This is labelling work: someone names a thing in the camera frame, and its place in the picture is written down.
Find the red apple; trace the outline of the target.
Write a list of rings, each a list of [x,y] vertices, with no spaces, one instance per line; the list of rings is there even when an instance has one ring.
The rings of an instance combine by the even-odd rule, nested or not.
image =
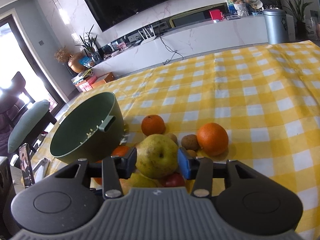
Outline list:
[[[182,187],[185,186],[185,180],[181,174],[175,172],[160,179],[160,183],[164,187]]]

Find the brown kiwi fruit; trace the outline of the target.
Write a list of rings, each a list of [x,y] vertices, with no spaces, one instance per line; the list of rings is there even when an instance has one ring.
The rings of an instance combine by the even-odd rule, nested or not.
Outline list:
[[[199,143],[195,134],[185,135],[181,140],[181,145],[186,150],[197,151],[199,149]]]

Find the large orange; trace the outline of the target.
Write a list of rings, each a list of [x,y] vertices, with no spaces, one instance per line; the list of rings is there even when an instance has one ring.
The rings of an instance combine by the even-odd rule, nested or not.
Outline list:
[[[210,122],[200,127],[197,132],[197,141],[205,154],[217,156],[223,154],[228,148],[228,134],[217,123]]]

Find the brown kiwi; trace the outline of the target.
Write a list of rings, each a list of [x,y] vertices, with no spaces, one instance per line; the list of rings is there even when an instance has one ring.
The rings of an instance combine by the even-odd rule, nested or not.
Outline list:
[[[174,135],[173,133],[167,133],[166,136],[171,139],[176,145],[178,145],[178,139],[176,137],[176,135]]]
[[[197,157],[197,153],[194,150],[187,150],[187,153],[193,158]]]

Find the green plastic bowl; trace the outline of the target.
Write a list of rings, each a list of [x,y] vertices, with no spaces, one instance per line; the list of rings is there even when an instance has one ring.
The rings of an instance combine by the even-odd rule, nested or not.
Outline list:
[[[80,158],[95,163],[110,156],[124,136],[124,120],[116,96],[103,92],[76,107],[53,135],[50,153],[70,164]]]

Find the yellow green pear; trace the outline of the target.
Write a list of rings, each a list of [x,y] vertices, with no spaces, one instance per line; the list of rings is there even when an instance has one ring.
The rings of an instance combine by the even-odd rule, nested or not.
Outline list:
[[[136,145],[136,168],[150,179],[161,179],[178,169],[177,144],[162,134],[153,134]]]

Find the small orange mandarin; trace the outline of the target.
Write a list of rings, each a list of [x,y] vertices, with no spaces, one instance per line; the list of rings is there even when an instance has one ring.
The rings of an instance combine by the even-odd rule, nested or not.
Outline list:
[[[141,123],[141,130],[144,135],[163,134],[165,132],[165,123],[159,115],[148,115]]]

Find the smartphone on stand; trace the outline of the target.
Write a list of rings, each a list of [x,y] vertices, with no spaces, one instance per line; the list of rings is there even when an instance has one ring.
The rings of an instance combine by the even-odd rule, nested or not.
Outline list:
[[[22,171],[23,185],[25,188],[35,184],[33,169],[30,161],[30,149],[27,143],[23,144],[19,149],[20,169]]]

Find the pink red box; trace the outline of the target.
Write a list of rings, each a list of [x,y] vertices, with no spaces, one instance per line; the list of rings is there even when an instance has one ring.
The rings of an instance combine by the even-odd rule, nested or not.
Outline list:
[[[81,92],[87,92],[91,89],[93,89],[93,84],[96,82],[98,78],[93,75],[91,77],[87,77],[81,82],[77,83],[75,86],[76,88]]]

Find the yellow checkered tablecloth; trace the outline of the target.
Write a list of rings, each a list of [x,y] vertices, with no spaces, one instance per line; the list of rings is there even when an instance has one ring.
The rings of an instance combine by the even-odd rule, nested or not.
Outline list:
[[[297,232],[319,237],[319,47],[310,41],[222,51],[138,72],[79,95],[70,112],[115,94],[132,146],[140,125],[160,115],[178,139],[209,122],[228,133],[218,160],[237,159],[295,192]]]

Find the chair with green cushion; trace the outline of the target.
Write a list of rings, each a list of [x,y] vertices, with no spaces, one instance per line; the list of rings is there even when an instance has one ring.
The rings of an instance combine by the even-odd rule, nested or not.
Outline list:
[[[18,148],[27,143],[32,152],[38,136],[49,124],[56,124],[48,100],[35,101],[27,92],[26,81],[20,72],[8,88],[1,89],[1,156],[9,160]]]

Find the potted green plant left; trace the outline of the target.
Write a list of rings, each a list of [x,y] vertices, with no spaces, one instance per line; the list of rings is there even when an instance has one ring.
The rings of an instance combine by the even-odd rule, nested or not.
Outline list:
[[[101,62],[101,57],[97,48],[97,35],[92,36],[91,32],[94,26],[91,26],[90,30],[83,32],[83,35],[80,37],[80,44],[85,52],[85,54],[93,61],[94,64],[99,64]]]

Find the white marble tv cabinet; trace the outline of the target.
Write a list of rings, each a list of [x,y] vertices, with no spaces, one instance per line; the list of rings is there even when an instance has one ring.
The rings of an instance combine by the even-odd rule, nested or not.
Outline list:
[[[131,47],[93,67],[97,76],[112,72],[124,76],[144,68],[159,66],[211,51],[267,43],[263,16],[249,16],[222,22],[201,22],[172,30],[143,45]]]

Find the red box on cabinet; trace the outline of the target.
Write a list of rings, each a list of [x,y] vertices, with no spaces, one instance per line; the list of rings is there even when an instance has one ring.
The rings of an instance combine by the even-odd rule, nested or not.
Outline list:
[[[212,9],[209,11],[209,14],[214,21],[222,21],[223,20],[223,13],[219,9]]]

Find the tall potted plant right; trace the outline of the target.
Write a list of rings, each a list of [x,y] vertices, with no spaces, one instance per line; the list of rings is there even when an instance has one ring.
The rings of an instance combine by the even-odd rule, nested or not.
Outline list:
[[[308,0],[281,0],[281,7],[288,14],[292,15],[296,24],[296,39],[299,41],[308,40],[306,28],[306,9],[313,1]]]

